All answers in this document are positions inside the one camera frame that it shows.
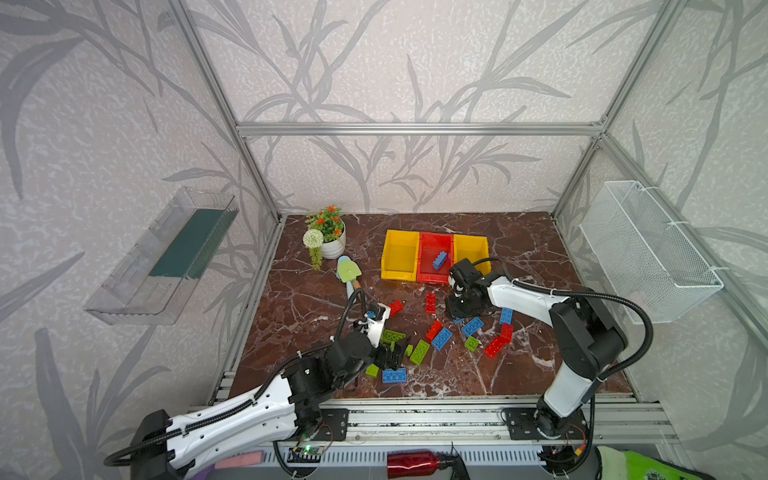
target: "white flower pot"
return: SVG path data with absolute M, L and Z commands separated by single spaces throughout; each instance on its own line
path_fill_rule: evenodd
M 344 253 L 344 247 L 346 247 L 346 224 L 344 224 L 344 231 L 342 232 L 341 237 L 339 237 L 338 240 L 321 245 L 320 252 L 323 254 L 323 259 L 335 260 L 341 257 L 341 254 Z

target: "metal mesh basket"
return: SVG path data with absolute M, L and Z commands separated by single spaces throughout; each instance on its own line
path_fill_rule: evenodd
M 580 225 L 616 294 L 654 323 L 680 317 L 723 288 L 710 264 L 634 180 L 605 182 Z M 632 322 L 640 317 L 627 309 Z

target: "floral wallpaper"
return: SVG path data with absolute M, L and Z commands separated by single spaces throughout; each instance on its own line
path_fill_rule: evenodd
M 275 227 L 163 2 L 0 4 L 0 478 L 101 465 L 207 401 Z M 83 310 L 181 186 L 240 207 L 173 326 Z
M 610 132 L 764 306 L 767 6 L 689 1 Z M 578 224 L 606 180 L 625 178 L 599 154 L 558 218 L 574 264 L 596 290 L 611 287 Z M 642 329 L 624 326 L 634 351 Z M 765 477 L 768 356 L 722 293 L 657 324 L 630 378 L 643 400 L 662 402 L 697 468 Z
M 192 16 L 235 117 L 597 121 L 661 1 L 220 2 Z M 287 212 L 547 210 L 585 138 L 252 137 Z

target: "white flower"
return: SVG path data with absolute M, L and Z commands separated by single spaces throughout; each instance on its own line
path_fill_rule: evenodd
M 323 232 L 320 230 L 307 230 L 303 240 L 307 248 L 318 248 L 323 245 Z

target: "yellow bin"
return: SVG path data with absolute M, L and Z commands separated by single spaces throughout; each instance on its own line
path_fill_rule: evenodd
M 470 262 L 476 262 L 482 258 L 488 258 L 488 239 L 486 237 L 471 237 L 469 235 L 453 236 L 453 263 L 469 258 Z M 484 262 L 477 266 L 483 275 L 491 272 L 491 263 Z
M 485 243 L 485 250 L 488 250 L 488 242 Z M 415 282 L 418 265 L 419 232 L 387 230 L 382 255 L 382 278 Z

